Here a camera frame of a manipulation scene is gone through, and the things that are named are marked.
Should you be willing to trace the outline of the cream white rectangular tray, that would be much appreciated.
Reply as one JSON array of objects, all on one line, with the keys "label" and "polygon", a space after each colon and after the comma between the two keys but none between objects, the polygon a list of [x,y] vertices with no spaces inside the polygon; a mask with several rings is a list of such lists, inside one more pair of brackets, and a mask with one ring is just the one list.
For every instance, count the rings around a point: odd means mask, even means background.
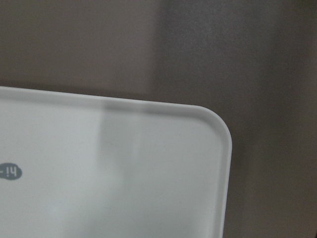
[{"label": "cream white rectangular tray", "polygon": [[232,139],[200,106],[2,87],[3,238],[220,238]]}]

